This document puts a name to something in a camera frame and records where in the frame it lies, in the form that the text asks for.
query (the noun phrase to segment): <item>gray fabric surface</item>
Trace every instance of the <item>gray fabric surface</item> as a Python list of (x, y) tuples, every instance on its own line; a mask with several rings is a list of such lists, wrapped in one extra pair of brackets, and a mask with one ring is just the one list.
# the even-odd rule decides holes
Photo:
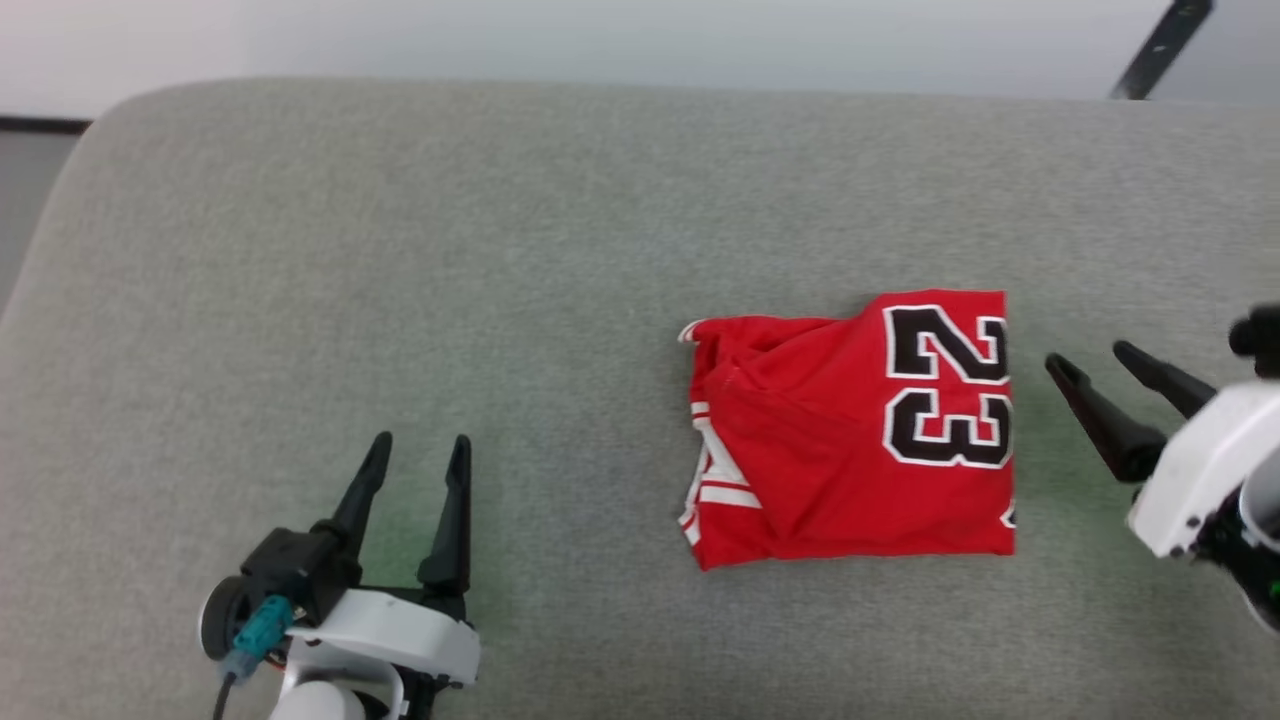
[[(0, 715), (206, 717), (211, 585), (397, 436), (366, 578), (475, 443), (480, 684), (439, 717), (1260, 717), (1280, 643), (1149, 557), (1041, 359), (1174, 413), (1275, 297), (1267, 109), (253, 81), (125, 104), (0, 324)], [(691, 319), (1010, 291), (1019, 552), (698, 571)], [(265, 717), (262, 671), (229, 717)]]

